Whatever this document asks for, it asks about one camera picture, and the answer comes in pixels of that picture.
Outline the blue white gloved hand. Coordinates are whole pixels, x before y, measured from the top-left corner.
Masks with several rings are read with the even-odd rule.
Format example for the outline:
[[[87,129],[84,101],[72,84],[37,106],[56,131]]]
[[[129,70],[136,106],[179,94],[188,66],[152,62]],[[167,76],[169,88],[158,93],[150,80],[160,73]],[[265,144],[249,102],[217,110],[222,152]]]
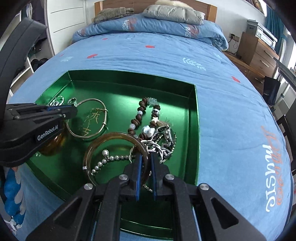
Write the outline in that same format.
[[[26,214],[26,201],[18,168],[4,167],[1,176],[1,204],[4,222],[17,235],[22,228]]]

